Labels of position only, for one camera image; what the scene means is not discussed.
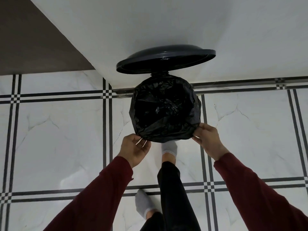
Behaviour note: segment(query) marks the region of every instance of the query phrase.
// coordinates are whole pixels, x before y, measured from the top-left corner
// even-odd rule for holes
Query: floor
[[[95,70],[0,77],[0,230],[43,230],[133,133],[131,98],[118,98]],[[201,121],[260,178],[308,215],[308,89],[199,96]],[[247,230],[213,161],[180,140],[176,166],[202,230]],[[119,205],[114,231],[139,230],[134,194],[157,206],[160,145],[139,166]]]

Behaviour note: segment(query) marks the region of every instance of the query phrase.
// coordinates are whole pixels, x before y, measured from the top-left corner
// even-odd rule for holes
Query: foot
[[[149,219],[156,211],[158,211],[150,197],[142,189],[137,191],[137,194],[135,195],[135,203],[137,212],[145,220]]]
[[[175,141],[169,141],[161,144],[162,163],[169,161],[175,164],[177,155],[177,145]]]

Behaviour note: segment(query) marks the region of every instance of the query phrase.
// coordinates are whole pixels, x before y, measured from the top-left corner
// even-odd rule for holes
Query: red sleeve
[[[110,231],[121,197],[132,180],[128,161],[115,157],[44,231]]]
[[[249,231],[308,230],[308,217],[227,153],[214,163]]]

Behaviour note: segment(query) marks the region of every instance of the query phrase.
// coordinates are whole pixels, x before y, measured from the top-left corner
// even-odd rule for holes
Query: pants leg
[[[164,231],[164,217],[160,212],[156,212],[142,226],[140,231]]]
[[[162,163],[157,175],[160,200],[167,230],[200,230],[198,220],[190,205],[180,171],[171,162]]]

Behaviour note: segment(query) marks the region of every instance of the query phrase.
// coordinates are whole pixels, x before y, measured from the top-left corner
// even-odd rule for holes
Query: trash can lid
[[[216,51],[194,45],[167,45],[141,50],[116,65],[117,72],[126,74],[163,72],[207,62]]]

